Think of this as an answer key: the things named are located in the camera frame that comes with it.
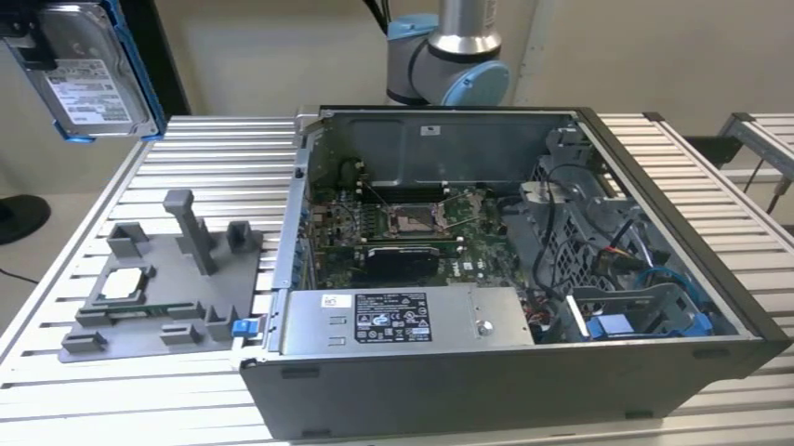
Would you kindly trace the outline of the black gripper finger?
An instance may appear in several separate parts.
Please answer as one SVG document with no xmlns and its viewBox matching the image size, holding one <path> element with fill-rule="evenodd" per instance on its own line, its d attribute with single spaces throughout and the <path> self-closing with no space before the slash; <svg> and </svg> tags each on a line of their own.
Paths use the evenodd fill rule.
<svg viewBox="0 0 794 446">
<path fill-rule="evenodd" d="M 15 56 L 27 71 L 50 72 L 58 69 L 55 52 L 46 39 L 19 40 L 15 43 Z"/>
</svg>

